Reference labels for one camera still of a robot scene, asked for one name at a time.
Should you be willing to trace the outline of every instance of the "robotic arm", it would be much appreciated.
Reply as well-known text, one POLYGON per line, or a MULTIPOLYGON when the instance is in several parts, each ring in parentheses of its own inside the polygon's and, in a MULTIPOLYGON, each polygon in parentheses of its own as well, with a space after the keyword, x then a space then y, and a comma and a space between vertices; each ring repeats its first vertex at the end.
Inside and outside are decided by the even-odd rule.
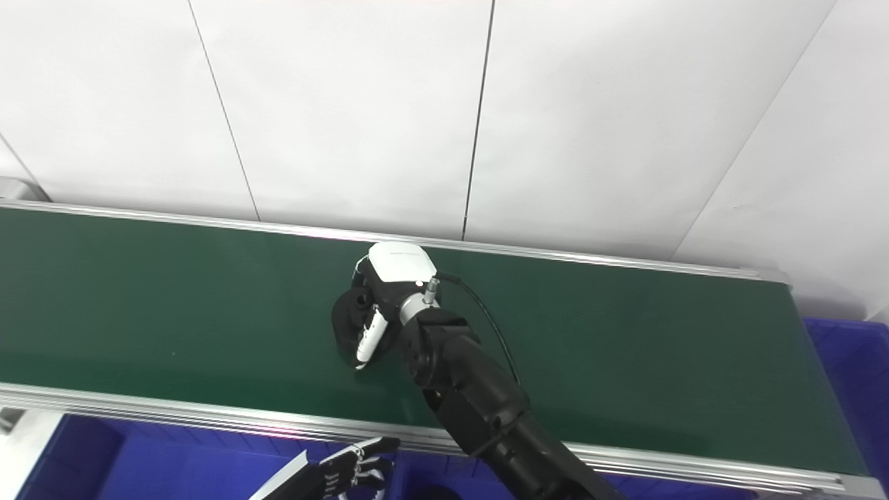
POLYGON ((358 261, 332 312, 353 365, 362 369, 395 346, 458 446, 490 465, 519 500, 624 499, 543 428, 466 319, 438 306, 437 274, 426 252, 406 243, 378 243, 358 261))

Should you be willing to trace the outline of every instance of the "blue plastic bin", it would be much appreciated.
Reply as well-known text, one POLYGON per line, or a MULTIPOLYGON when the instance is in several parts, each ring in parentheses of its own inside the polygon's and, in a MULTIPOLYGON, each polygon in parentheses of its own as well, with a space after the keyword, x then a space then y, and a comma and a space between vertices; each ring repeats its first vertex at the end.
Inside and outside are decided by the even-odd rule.
POLYGON ((821 318, 805 327, 870 473, 889 491, 889 327, 821 318))
MULTIPOLYGON (((873 474, 889 479, 889 328, 806 319, 873 474)), ((236 432, 67 415, 17 500, 246 500, 303 449, 317 461, 343 445, 236 432)), ((465 500, 511 500, 480 461, 399 451, 389 500, 412 500, 429 485, 465 500)), ((633 500, 749 500, 753 495, 668 480, 608 477, 633 500)), ((356 500, 371 492, 357 492, 356 500)))

